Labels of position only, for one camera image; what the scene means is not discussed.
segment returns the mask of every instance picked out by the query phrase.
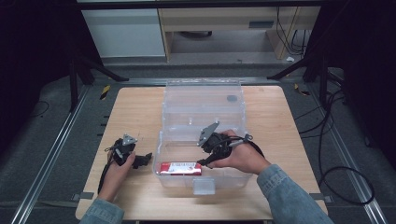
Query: wooden table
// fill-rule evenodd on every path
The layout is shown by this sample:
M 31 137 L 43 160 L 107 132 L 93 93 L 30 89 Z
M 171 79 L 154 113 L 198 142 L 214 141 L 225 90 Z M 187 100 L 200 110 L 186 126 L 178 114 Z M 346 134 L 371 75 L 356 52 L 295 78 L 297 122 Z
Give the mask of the wooden table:
M 120 90 L 106 131 L 93 161 L 84 192 L 96 191 L 105 148 L 128 133 L 136 137 L 136 154 L 155 152 L 162 127 L 163 87 Z M 271 163 L 276 163 L 308 193 L 320 193 L 294 124 L 285 95 L 277 86 L 244 86 L 247 129 Z M 82 218 L 93 199 L 81 199 L 76 217 Z M 147 167 L 131 169 L 115 204 L 131 220 L 250 220 L 272 219 L 269 204 L 253 176 L 242 189 L 217 189 L 215 195 L 196 196 L 192 189 L 164 188 Z M 323 201 L 319 206 L 327 213 Z

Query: person's right hand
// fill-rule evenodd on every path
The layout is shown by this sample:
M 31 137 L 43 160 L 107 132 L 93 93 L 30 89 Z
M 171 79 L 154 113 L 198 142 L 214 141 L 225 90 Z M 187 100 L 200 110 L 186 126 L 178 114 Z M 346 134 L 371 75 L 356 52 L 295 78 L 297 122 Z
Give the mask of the person's right hand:
M 229 136 L 236 136 L 233 130 L 223 132 Z M 249 143 L 243 143 L 233 148 L 231 155 L 225 159 L 212 161 L 210 168 L 233 167 L 242 172 L 258 175 L 271 163 L 254 149 Z

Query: blue denim shirt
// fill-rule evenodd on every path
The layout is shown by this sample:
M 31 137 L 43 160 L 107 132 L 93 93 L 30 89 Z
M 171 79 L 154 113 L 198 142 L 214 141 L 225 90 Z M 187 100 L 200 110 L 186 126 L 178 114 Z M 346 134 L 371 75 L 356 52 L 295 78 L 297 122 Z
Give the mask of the blue denim shirt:
M 278 165 L 272 164 L 257 178 L 270 204 L 276 224 L 333 223 L 318 204 L 292 181 Z M 121 223 L 123 211 L 105 200 L 95 199 L 80 223 Z

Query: clear plastic box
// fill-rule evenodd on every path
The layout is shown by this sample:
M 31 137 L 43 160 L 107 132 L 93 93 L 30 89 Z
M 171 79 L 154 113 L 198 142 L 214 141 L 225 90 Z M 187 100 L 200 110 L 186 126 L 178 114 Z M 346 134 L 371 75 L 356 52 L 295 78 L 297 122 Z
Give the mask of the clear plastic box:
M 241 188 L 251 174 L 234 168 L 209 169 L 202 175 L 161 175 L 163 162 L 197 162 L 209 154 L 197 146 L 201 130 L 219 122 L 215 132 L 232 129 L 245 136 L 245 101 L 237 79 L 169 81 L 163 98 L 163 127 L 154 156 L 153 173 L 164 187 L 193 188 L 194 194 L 214 194 L 216 188 Z

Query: person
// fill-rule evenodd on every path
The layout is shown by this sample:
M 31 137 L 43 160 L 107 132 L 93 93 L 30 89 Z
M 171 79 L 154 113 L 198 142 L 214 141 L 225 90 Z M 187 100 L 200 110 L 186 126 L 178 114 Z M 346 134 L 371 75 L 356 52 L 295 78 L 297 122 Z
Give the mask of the person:
M 228 130 L 229 136 L 236 136 Z M 104 185 L 80 223 L 121 223 L 123 211 L 112 204 L 122 181 L 134 162 L 134 153 L 127 162 L 118 166 L 110 165 Z M 250 144 L 244 143 L 233 148 L 225 159 L 212 161 L 210 168 L 233 167 L 257 176 L 257 183 L 268 200 L 276 224 L 282 223 L 333 223 L 312 197 L 276 164 L 270 163 Z

